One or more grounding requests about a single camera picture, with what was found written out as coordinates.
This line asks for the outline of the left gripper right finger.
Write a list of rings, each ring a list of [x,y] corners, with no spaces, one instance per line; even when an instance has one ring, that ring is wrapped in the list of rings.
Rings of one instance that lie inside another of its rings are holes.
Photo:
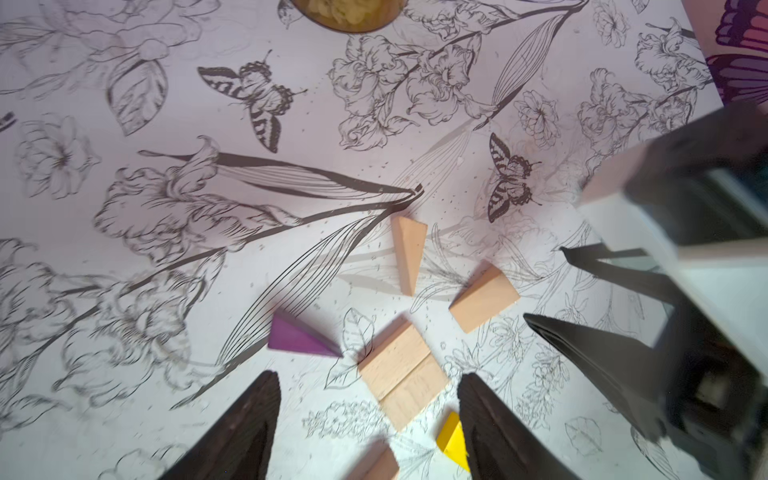
[[[474,479],[578,479],[477,374],[463,375],[457,394]]]

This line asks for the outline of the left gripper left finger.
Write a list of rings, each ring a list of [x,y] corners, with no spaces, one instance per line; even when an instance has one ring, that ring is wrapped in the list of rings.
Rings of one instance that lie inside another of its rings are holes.
[[[281,404],[278,373],[266,370],[162,480],[264,480]]]

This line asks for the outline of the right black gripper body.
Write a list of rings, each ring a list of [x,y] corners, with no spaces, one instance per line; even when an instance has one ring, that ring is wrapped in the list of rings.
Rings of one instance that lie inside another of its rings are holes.
[[[666,435],[711,479],[756,479],[767,449],[762,375],[691,305],[669,313],[656,346],[671,371]]]

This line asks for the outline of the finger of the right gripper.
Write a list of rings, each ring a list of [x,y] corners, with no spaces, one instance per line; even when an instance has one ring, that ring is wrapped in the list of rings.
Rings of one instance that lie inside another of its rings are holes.
[[[668,435],[664,388],[671,374],[654,349],[631,337],[543,315],[526,313],[523,318],[646,439]]]
[[[575,248],[561,247],[560,251],[571,266],[600,280],[670,305],[684,303],[683,292],[666,274],[609,263],[611,259],[646,257],[643,249],[612,251],[604,243],[595,243]]]

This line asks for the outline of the yellow block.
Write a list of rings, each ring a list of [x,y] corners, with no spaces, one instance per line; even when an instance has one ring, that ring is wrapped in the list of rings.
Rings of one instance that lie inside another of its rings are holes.
[[[459,467],[470,472],[465,437],[459,414],[452,411],[436,438],[438,449]]]

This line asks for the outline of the natural wood triangle block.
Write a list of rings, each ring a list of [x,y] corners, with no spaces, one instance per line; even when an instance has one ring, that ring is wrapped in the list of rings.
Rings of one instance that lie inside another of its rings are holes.
[[[408,217],[392,219],[392,232],[401,292],[414,296],[428,226]]]

